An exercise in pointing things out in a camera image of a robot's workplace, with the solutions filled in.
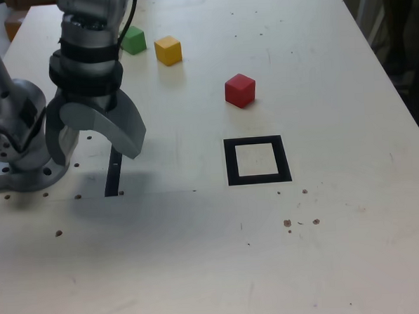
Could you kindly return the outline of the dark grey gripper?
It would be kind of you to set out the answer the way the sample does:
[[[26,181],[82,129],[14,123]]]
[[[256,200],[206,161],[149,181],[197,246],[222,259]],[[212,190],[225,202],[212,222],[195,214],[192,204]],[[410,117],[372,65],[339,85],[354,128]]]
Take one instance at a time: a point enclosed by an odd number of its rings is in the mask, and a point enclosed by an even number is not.
[[[123,91],[102,92],[94,86],[60,87],[46,106],[46,146],[57,165],[69,165],[79,131],[102,134],[128,158],[141,153],[146,128],[137,107]]]

